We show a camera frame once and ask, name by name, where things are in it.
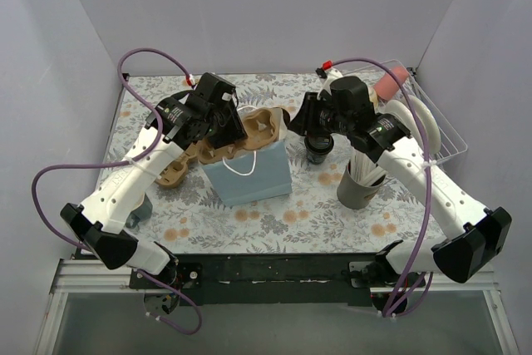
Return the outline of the black coffee cup lid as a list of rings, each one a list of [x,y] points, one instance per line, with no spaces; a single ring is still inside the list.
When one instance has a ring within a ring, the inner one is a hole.
[[[308,151],[328,154],[334,147],[334,140],[331,136],[306,136],[304,144]]]

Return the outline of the black coffee cup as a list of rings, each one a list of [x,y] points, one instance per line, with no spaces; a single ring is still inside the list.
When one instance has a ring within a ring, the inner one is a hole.
[[[311,164],[320,165],[328,157],[329,152],[327,150],[313,150],[307,149],[307,159]]]

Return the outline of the single brown cup carrier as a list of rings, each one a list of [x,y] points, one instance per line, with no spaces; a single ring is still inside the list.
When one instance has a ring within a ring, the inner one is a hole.
[[[261,150],[283,140],[290,115],[282,107],[259,108],[244,116],[234,117],[225,127],[196,144],[198,161],[203,165],[232,160]]]

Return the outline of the light blue paper bag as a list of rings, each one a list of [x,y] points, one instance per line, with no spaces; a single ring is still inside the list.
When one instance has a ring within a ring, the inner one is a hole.
[[[203,171],[226,206],[243,205],[292,192],[288,154],[283,141],[260,150],[204,165]]]

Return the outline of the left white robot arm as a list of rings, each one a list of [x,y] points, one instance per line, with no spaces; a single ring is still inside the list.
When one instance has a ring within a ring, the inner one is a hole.
[[[164,246],[126,231],[126,220],[145,191],[190,145],[207,138],[214,148],[246,138],[237,112],[236,87],[206,72],[194,89],[160,101],[123,160],[79,205],[60,216],[75,236],[108,268],[128,266],[148,273],[158,288],[177,277],[177,259]]]

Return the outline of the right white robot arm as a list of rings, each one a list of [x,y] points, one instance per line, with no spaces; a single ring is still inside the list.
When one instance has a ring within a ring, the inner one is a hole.
[[[399,180],[424,204],[445,235],[440,243],[426,241],[414,263],[405,242],[390,244],[368,265],[366,279],[395,286],[415,273],[436,272],[463,284],[501,250],[510,229],[510,214],[502,207],[489,209],[469,196],[438,166],[424,160],[421,147],[393,114],[374,109],[367,85],[356,76],[334,80],[329,91],[303,96],[290,131],[304,137],[307,148],[325,153],[313,139],[345,136],[389,175]]]

